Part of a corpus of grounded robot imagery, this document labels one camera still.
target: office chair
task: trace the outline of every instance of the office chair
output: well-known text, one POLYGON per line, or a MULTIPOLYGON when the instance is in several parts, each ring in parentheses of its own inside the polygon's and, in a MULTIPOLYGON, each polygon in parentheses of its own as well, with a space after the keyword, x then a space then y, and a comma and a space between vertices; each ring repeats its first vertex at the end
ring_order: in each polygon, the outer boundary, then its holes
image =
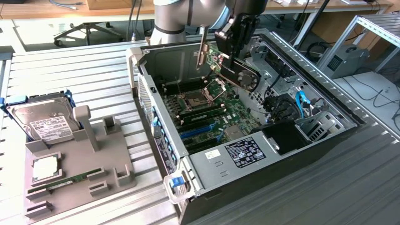
MULTIPOLYGON (((79 26, 74 26, 74 24, 70 24, 71 29, 65 31, 63 33, 61 33, 58 36, 55 36, 55 45, 57 46, 63 46, 63 41, 59 40, 59 38, 69 36, 73 32, 81 31, 82 29, 86 30, 86 34, 87 34, 87 45, 91 45, 91 29, 97 29, 98 31, 102 31, 105 33, 113 34, 119 38, 119 42, 125 41, 125 38, 122 36, 122 34, 119 34, 118 32, 114 32, 113 30, 109 30, 101 26, 98 26, 99 23, 103 22, 85 22, 83 24, 81 24, 79 26)), ((111 23, 106 22, 106 27, 107 28, 113 28, 111 23)))

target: hard drive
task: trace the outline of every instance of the hard drive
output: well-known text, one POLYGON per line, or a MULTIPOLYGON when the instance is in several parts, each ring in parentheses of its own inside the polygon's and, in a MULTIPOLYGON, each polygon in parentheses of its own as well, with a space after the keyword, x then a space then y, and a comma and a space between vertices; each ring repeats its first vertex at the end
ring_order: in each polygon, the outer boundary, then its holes
POLYGON ((74 138, 73 132, 82 128, 74 119, 75 103, 70 91, 42 96, 10 97, 0 107, 25 130, 29 140, 57 144, 74 138))

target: motherboard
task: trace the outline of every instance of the motherboard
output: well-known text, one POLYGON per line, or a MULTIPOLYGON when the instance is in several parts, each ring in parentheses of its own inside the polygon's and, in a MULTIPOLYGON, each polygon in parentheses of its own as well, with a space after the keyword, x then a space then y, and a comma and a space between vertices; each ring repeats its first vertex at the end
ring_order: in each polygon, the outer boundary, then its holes
POLYGON ((247 136, 261 124, 239 99, 235 86, 217 76, 205 87, 165 95, 177 130, 190 154, 247 136))

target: power supply label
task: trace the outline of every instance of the power supply label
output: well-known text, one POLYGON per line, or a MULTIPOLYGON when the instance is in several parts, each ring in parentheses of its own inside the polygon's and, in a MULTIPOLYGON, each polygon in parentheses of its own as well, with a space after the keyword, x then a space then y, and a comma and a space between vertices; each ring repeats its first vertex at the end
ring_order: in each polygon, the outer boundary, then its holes
POLYGON ((73 131, 65 116, 49 118, 30 123, 39 137, 51 141, 73 135, 73 131))
POLYGON ((227 145, 226 149, 239 168, 243 168, 266 158, 265 152, 253 137, 227 145))

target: chair wheel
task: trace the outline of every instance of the chair wheel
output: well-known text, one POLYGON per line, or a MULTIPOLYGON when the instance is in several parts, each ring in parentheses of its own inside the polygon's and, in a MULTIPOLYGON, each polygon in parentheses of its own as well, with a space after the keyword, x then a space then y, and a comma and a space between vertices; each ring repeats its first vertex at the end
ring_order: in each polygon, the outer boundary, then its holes
POLYGON ((55 40, 55 45, 57 45, 58 47, 62 47, 62 46, 63 46, 63 41, 62 41, 62 40, 55 40))

